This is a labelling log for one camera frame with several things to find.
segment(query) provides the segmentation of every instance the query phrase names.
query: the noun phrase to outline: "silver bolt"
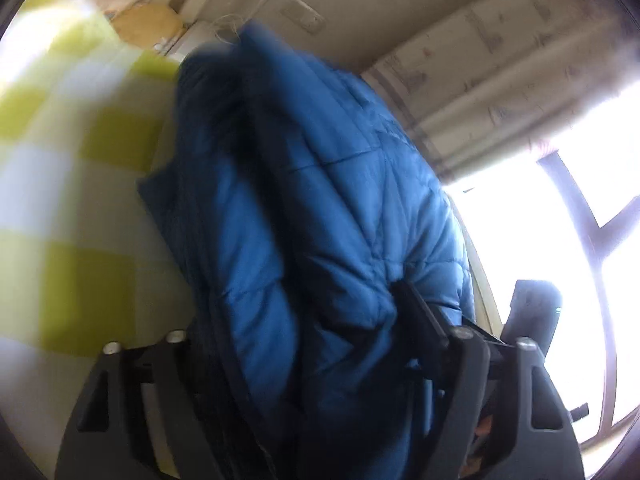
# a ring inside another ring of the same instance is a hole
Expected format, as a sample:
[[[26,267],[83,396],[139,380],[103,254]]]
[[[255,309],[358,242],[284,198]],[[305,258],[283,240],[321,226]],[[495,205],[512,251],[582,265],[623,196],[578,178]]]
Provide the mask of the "silver bolt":
[[[516,341],[516,345],[518,345],[518,348],[521,350],[526,350],[528,352],[533,352],[538,349],[537,343],[528,337],[519,337]]]
[[[122,345],[120,343],[118,343],[117,341],[111,341],[110,343],[107,343],[102,348],[102,353],[105,355],[113,355],[113,354],[117,354],[121,350],[122,350]]]
[[[466,326],[456,326],[451,329],[453,337],[458,339],[471,339],[474,336],[473,330]]]
[[[171,344],[181,343],[187,339],[187,333],[184,330],[171,330],[166,335],[166,341]]]

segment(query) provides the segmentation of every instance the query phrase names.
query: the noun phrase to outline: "yellow and white checkered cloth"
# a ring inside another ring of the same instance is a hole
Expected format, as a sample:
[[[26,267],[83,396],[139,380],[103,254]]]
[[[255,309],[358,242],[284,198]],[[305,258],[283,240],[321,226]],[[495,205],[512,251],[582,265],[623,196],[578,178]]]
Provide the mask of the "yellow and white checkered cloth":
[[[136,190],[170,156],[176,72],[87,0],[27,0],[0,41],[0,410],[49,476],[104,343],[193,316]]]

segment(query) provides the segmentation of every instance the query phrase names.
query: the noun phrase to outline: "window pane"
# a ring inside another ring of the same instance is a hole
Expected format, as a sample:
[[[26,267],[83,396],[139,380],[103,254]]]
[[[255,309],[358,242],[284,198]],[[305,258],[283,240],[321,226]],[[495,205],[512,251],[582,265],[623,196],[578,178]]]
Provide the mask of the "window pane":
[[[603,226],[640,194],[640,84],[594,108],[558,140],[559,154]]]
[[[481,185],[454,195],[506,321],[518,279],[549,280],[562,313],[546,368],[567,409],[589,403],[574,424],[583,442],[600,424],[604,336],[593,278],[562,199],[542,168],[507,163]]]
[[[613,422],[624,418],[640,404],[640,297],[634,283],[640,277],[640,227],[607,258],[602,266],[613,320],[618,354],[618,387]]]

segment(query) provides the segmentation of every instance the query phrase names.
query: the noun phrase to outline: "patterned curtain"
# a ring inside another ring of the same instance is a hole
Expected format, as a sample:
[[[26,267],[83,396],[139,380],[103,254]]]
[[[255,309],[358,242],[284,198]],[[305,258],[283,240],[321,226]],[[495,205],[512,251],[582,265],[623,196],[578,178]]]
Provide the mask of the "patterned curtain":
[[[528,150],[640,78],[640,34],[617,0],[480,0],[363,78],[453,182]]]

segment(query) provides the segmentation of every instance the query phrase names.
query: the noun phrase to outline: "blue puffer jacket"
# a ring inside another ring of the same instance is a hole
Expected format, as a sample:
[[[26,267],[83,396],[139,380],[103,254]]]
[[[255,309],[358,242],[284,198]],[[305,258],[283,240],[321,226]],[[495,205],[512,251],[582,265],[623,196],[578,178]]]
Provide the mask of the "blue puffer jacket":
[[[175,160],[140,192],[242,416],[299,478],[404,478],[432,399],[389,286],[473,318],[436,176],[365,83],[255,25],[184,62],[176,110]]]

